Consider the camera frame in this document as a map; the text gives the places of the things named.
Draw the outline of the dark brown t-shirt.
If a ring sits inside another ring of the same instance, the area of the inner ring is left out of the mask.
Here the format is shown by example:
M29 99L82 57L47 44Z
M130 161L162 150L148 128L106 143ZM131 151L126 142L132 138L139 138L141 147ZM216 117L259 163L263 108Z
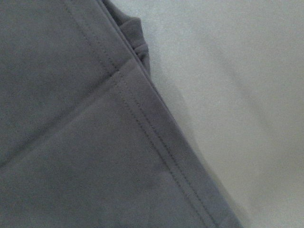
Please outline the dark brown t-shirt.
M3 228L238 228L108 0L0 3Z

